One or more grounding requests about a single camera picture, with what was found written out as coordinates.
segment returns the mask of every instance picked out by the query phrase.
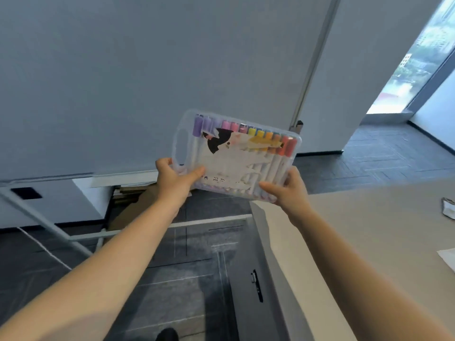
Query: white cable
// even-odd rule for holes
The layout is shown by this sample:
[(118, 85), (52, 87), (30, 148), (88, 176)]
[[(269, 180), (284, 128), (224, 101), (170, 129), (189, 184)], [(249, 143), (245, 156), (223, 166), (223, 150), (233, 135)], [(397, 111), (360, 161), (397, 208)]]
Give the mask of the white cable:
[(68, 268), (69, 270), (71, 270), (72, 268), (68, 265), (66, 265), (65, 263), (63, 263), (60, 258), (56, 257), (55, 255), (53, 255), (44, 245), (42, 245), (37, 239), (35, 239), (34, 237), (32, 237), (31, 235), (29, 235), (27, 232), (25, 232), (22, 228), (18, 227), (19, 230), (21, 230), (27, 237), (29, 237), (31, 240), (35, 241), (40, 247), (43, 248), (43, 250), (45, 252), (47, 252), (49, 254), (50, 257), (52, 257), (54, 260), (56, 260), (57, 262), (61, 263), (62, 265), (64, 265), (66, 268)]

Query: marker set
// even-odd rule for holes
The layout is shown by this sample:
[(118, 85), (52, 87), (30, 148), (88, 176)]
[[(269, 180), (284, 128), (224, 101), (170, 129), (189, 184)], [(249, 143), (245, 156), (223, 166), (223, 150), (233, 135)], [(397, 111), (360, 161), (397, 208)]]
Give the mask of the marker set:
[[(176, 159), (180, 130), (189, 133), (182, 166)], [(260, 189), (258, 183), (263, 180), (283, 185), (301, 142), (296, 133), (189, 110), (174, 137), (174, 170), (185, 173), (204, 165), (205, 175), (195, 188), (273, 202), (275, 197)]]

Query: left hand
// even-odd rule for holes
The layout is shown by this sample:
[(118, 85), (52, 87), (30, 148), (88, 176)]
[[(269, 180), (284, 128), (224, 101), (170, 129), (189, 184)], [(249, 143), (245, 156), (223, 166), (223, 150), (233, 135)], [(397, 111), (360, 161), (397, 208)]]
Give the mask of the left hand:
[(204, 175), (205, 168), (198, 167), (187, 175), (178, 175), (169, 165), (171, 158), (161, 158), (155, 162), (158, 169), (158, 200), (175, 203), (180, 208), (187, 199), (191, 185)]

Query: white desk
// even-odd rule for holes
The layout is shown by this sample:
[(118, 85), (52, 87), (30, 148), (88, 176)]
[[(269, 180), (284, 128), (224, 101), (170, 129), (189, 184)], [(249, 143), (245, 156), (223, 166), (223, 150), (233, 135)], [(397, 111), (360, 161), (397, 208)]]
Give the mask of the white desk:
[[(455, 180), (311, 195), (310, 200), (376, 270), (455, 334), (455, 274), (436, 253), (455, 247), (455, 221), (441, 214), (442, 197), (455, 197)], [(241, 339), (355, 340), (287, 216), (263, 202), (253, 202), (252, 210), (254, 220), (229, 271)], [(255, 268), (264, 303), (250, 281)], [(256, 321), (258, 315), (269, 328)]]

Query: shoe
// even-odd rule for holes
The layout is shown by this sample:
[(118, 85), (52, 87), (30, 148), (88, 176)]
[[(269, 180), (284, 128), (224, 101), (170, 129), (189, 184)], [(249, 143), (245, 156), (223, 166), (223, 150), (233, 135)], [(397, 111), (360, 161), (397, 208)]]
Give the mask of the shoe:
[(163, 329), (155, 341), (178, 341), (178, 334), (174, 328)]

